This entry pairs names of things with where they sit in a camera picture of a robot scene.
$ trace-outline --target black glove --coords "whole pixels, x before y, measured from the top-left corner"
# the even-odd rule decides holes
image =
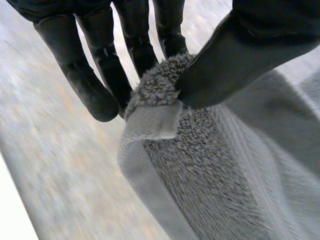
[[[114,45],[111,0],[7,0],[33,22],[62,72],[92,116],[107,122],[123,114],[132,88]],[[158,60],[150,44],[148,0],[114,0],[129,55],[142,77]],[[166,58],[187,51],[181,35],[184,0],[154,0],[157,32]],[[107,90],[84,54],[78,21]]]
[[[319,44],[317,0],[234,0],[233,11],[178,80],[178,98],[192,108],[219,104]]]

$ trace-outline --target gray floor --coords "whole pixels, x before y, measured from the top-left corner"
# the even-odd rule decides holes
[[[200,50],[231,0],[187,0],[182,32]],[[114,11],[118,55],[138,76]],[[150,7],[150,37],[162,59]],[[80,32],[91,66],[96,70]],[[320,50],[303,61],[320,66]],[[297,61],[280,72],[299,83],[312,72]],[[95,121],[82,106],[30,22],[0,0],[0,148],[41,240],[168,240],[117,166],[122,119]]]

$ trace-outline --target towel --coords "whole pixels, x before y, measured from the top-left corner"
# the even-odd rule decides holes
[[[118,163],[136,194],[172,240],[320,239],[320,81],[272,70],[192,110],[175,89],[192,59],[160,63],[132,95]]]

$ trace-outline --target gray towel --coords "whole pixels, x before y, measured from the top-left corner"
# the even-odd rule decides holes
[[[319,82],[273,70],[191,110],[174,87],[191,60],[148,71],[129,103],[118,161],[137,195],[173,240],[320,239]]]

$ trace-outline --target terry cloth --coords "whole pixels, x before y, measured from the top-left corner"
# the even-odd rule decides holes
[[[175,89],[191,61],[148,71],[128,105],[118,162],[134,191],[172,240],[320,239],[320,82],[297,91],[273,70],[191,110]]]

